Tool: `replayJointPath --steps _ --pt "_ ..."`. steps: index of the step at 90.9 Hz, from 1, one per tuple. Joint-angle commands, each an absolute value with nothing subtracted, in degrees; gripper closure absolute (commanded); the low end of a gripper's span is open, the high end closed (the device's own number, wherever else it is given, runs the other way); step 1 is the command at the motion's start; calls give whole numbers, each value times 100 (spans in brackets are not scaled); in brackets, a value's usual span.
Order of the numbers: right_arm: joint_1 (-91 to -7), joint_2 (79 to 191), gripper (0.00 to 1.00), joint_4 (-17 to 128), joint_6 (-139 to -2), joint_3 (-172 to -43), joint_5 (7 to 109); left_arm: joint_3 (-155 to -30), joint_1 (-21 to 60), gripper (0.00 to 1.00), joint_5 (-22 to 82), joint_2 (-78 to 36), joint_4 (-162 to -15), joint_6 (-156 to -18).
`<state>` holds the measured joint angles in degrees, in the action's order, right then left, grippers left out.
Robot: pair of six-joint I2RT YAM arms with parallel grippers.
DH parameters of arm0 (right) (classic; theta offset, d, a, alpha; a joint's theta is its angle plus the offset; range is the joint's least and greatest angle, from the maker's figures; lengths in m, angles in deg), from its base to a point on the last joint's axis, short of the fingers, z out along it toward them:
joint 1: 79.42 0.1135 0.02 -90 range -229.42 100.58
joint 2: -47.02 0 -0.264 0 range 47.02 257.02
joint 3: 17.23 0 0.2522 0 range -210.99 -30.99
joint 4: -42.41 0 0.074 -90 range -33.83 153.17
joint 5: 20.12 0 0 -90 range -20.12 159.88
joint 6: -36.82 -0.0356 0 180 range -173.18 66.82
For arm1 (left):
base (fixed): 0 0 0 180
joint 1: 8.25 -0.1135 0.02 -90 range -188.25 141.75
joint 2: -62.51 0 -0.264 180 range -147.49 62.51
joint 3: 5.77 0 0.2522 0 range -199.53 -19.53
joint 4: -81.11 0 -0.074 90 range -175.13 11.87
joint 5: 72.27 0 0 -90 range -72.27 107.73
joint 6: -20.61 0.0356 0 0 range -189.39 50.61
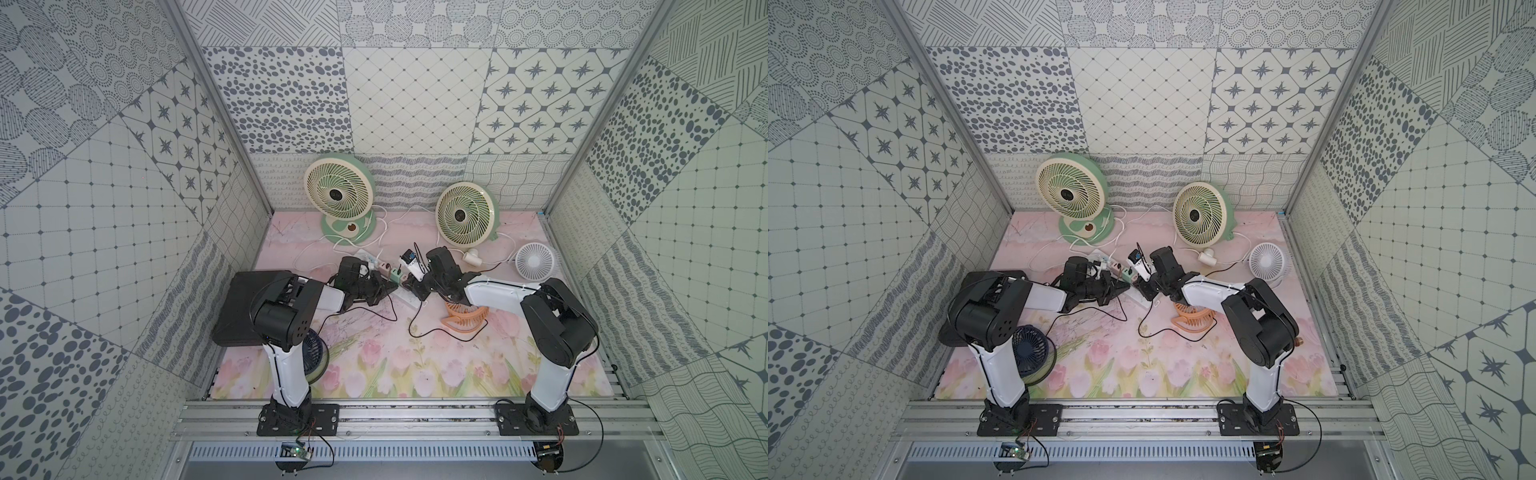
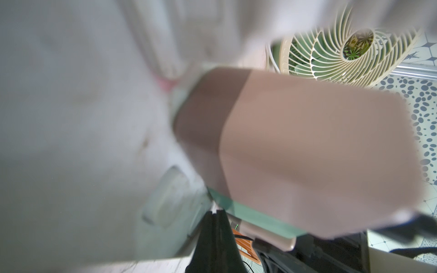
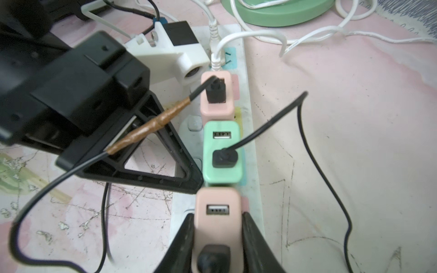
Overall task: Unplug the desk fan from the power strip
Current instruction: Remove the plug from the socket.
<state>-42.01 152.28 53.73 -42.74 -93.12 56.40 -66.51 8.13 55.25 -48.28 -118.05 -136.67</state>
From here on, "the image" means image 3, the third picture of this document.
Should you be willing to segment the white power strip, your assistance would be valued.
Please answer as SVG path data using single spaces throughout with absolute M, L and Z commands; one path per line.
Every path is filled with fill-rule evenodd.
M 240 125 L 243 137 L 253 132 L 253 117 L 248 82 L 248 71 L 243 39 L 236 39 L 227 43 L 224 47 L 226 64 L 224 69 L 232 75 L 234 104 L 236 106 L 236 122 Z M 200 100 L 183 110 L 176 118 L 179 123 L 178 134 L 188 152 L 191 154 L 198 167 L 202 166 L 203 160 L 203 130 L 201 125 Z M 248 199 L 249 213 L 257 224 L 261 233 L 265 232 L 260 182 L 257 166 L 256 146 L 251 142 L 244 146 L 242 154 L 245 167 L 245 175 L 242 182 L 237 186 L 241 195 Z M 171 213 L 170 239 L 176 236 L 182 222 L 188 213 L 195 209 L 195 196 L 184 193 L 173 195 L 173 208 Z

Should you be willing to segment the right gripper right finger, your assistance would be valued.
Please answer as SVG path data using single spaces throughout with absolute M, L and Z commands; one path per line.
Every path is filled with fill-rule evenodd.
M 285 273 L 249 212 L 242 214 L 245 273 Z

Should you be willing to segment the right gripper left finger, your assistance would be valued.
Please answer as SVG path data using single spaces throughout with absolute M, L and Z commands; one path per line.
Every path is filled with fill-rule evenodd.
M 190 273 L 194 234 L 194 214 L 189 213 L 154 272 Z

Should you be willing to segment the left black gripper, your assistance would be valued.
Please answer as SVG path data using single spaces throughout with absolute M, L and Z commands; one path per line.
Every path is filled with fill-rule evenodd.
M 100 31 L 74 48 L 1 34 L 1 143 L 56 154 L 69 170 L 102 152 L 99 139 L 132 111 L 150 69 Z

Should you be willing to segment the pink USB adapter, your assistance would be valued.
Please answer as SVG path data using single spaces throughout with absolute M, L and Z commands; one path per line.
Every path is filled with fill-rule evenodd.
M 226 246 L 229 269 L 220 273 L 244 272 L 242 242 L 242 203 L 239 192 L 231 187 L 204 187 L 196 194 L 194 241 L 191 270 L 199 273 L 199 257 L 207 245 Z
M 233 121 L 235 107 L 232 75 L 229 71 L 205 72 L 201 76 L 201 83 L 211 76 L 216 76 L 218 79 L 200 95 L 203 125 L 209 121 Z

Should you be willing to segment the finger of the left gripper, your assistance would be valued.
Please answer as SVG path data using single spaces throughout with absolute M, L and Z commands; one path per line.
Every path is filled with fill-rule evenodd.
M 93 135 L 79 140 L 76 147 L 85 151 L 75 157 L 75 165 L 102 153 L 163 111 L 157 96 L 150 91 L 132 110 L 118 108 L 112 115 L 115 120 L 105 122 Z M 77 176 L 191 195 L 203 185 L 201 170 L 172 123 L 85 167 Z

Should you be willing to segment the green USB adapter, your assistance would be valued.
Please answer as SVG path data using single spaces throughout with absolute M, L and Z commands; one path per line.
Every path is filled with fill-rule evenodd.
M 207 186 L 238 184 L 244 177 L 241 150 L 232 146 L 241 140 L 235 121 L 209 121 L 204 127 L 203 179 Z

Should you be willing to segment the white plug of fan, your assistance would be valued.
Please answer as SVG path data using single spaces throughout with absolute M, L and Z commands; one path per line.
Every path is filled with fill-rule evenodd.
M 225 65 L 225 52 L 223 49 L 215 52 L 211 51 L 211 70 L 220 71 Z

